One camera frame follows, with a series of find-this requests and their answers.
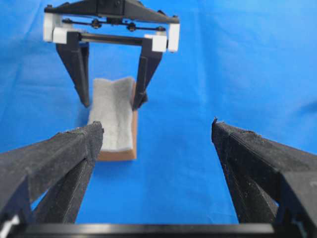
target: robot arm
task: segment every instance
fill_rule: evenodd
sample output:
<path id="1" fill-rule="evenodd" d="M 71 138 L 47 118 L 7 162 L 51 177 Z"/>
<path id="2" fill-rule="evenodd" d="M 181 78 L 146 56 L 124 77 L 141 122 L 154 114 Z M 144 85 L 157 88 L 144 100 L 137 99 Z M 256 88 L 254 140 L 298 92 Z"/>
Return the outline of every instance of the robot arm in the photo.
<path id="1" fill-rule="evenodd" d="M 133 110 L 147 101 L 146 87 L 149 84 L 162 54 L 166 50 L 178 51 L 180 23 L 177 16 L 168 17 L 161 10 L 148 9 L 136 0 L 82 0 L 65 3 L 58 7 L 48 5 L 44 18 L 44 41 L 56 43 L 57 52 L 72 78 L 81 102 L 88 107 L 88 55 L 89 42 L 141 46 L 136 93 Z M 63 19 L 63 15 L 96 17 L 91 23 Z M 133 22 L 169 24 L 169 30 L 138 27 Z M 103 24 L 124 25 L 129 31 L 153 30 L 144 38 L 89 34 L 73 28 L 74 24 L 90 25 L 95 29 Z"/>

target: black bar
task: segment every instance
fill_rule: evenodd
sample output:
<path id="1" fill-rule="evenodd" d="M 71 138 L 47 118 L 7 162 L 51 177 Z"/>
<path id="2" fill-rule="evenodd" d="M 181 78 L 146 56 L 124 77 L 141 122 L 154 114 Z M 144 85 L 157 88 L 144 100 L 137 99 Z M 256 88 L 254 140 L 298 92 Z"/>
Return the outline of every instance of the black bar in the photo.
<path id="1" fill-rule="evenodd" d="M 19 225 L 11 232 L 11 238 L 72 238 L 72 237 L 300 237 L 297 226 L 277 226 L 271 224 L 243 225 L 74 225 L 45 224 Z"/>
<path id="2" fill-rule="evenodd" d="M 131 46 L 142 46 L 143 38 L 140 37 L 126 37 L 81 33 L 80 40 L 84 42 L 98 42 L 98 43 L 112 43 Z"/>

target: blue backdrop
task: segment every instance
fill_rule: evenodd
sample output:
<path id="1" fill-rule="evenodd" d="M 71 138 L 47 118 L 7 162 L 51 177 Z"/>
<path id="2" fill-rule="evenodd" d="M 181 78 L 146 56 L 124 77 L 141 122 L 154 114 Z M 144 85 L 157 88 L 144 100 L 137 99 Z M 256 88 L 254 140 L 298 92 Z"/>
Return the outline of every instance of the blue backdrop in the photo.
<path id="1" fill-rule="evenodd" d="M 55 46 L 42 41 L 44 7 L 63 2 L 0 1 L 1 152 L 87 123 Z M 97 163 L 77 222 L 236 223 L 211 122 L 317 152 L 317 1 L 142 2 L 179 15 L 179 52 L 163 56 L 139 110 L 138 160 Z M 139 54 L 91 44 L 90 85 L 136 76 Z"/>

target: felt pad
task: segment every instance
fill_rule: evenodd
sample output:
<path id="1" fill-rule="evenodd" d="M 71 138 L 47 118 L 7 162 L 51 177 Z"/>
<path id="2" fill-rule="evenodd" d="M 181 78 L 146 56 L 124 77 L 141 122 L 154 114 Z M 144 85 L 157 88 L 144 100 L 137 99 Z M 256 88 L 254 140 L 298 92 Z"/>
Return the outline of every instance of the felt pad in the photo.
<path id="1" fill-rule="evenodd" d="M 105 130 L 101 150 L 120 152 L 133 149 L 131 95 L 133 78 L 116 81 L 94 80 L 93 107 L 88 124 L 100 121 Z"/>

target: white plastic part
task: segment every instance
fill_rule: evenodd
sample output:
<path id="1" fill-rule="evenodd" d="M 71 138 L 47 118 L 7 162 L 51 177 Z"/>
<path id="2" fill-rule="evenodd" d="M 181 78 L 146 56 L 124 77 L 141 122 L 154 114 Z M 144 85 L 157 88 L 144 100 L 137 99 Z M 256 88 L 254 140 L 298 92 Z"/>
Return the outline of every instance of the white plastic part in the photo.
<path id="1" fill-rule="evenodd" d="M 180 24 L 170 24 L 168 32 L 168 51 L 178 51 Z"/>
<path id="2" fill-rule="evenodd" d="M 0 231 L 0 238 L 6 238 L 11 230 L 13 225 L 18 225 L 20 223 L 20 219 L 18 215 L 15 215 L 12 220 L 4 222 L 2 229 Z"/>
<path id="3" fill-rule="evenodd" d="M 70 31 L 82 32 L 82 30 L 75 28 L 55 27 L 53 31 L 53 42 L 57 44 L 67 44 L 67 33 Z"/>
<path id="4" fill-rule="evenodd" d="M 46 42 L 53 41 L 53 31 L 55 27 L 62 26 L 62 17 L 59 14 L 44 13 L 43 39 Z"/>
<path id="5" fill-rule="evenodd" d="M 148 35 L 145 38 L 152 39 L 152 51 L 154 52 L 166 52 L 167 36 L 161 35 Z"/>

